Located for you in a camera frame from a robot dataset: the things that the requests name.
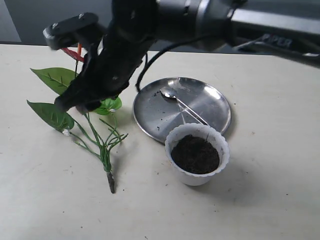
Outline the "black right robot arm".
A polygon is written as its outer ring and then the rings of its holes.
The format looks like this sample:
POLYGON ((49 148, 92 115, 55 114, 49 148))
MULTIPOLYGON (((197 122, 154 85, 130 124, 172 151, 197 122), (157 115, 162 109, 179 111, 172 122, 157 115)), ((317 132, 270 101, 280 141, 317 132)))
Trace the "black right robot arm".
POLYGON ((66 112, 90 112, 116 98, 157 41, 164 51, 189 45, 214 51, 268 53, 313 67, 320 65, 320 8, 313 4, 248 0, 114 0, 108 27, 86 12, 44 30, 53 50, 81 44, 79 75, 54 103, 66 112))

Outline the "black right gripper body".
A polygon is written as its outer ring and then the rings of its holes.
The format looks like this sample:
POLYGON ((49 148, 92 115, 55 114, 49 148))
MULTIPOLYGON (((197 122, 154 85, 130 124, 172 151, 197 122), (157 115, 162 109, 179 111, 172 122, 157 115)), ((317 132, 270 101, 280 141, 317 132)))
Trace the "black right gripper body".
POLYGON ((68 87, 67 99, 103 100, 119 95, 154 42, 152 36, 130 41, 110 25, 102 39, 102 51, 98 53, 95 46, 89 50, 80 75, 68 87))

